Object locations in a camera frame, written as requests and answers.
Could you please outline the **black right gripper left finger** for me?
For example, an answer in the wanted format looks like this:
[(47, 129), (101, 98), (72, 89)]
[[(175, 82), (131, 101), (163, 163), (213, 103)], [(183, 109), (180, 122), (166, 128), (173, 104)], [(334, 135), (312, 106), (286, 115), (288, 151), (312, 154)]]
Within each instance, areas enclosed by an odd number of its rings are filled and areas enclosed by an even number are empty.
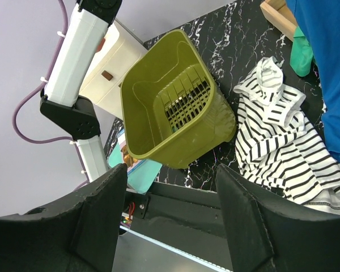
[(111, 271), (127, 177), (119, 164), (51, 203), (0, 217), (0, 271)]

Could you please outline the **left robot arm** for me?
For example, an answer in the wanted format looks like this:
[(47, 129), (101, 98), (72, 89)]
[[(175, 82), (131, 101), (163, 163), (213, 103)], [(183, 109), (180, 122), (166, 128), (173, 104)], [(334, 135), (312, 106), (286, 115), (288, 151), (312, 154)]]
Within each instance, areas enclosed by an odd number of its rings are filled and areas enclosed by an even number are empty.
[(40, 112), (71, 135), (89, 181), (108, 171), (100, 124), (90, 99), (79, 90), (86, 72), (121, 6), (121, 1), (77, 1)]

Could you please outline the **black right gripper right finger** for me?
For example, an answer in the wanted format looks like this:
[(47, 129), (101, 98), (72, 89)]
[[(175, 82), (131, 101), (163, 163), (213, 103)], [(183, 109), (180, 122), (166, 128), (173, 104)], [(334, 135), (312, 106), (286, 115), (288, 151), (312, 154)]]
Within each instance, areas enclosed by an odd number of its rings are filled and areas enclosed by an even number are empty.
[(216, 187), (234, 271), (340, 271), (340, 215), (286, 200), (223, 164)]

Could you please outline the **black white striped tank top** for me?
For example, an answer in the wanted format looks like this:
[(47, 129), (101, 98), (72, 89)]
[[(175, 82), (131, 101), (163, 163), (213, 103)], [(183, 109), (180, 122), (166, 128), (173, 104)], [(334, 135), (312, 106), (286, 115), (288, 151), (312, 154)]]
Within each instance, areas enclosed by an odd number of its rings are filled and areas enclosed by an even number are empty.
[(279, 62), (260, 59), (233, 90), (241, 175), (293, 203), (340, 215), (340, 163), (301, 110), (305, 95), (284, 84)]

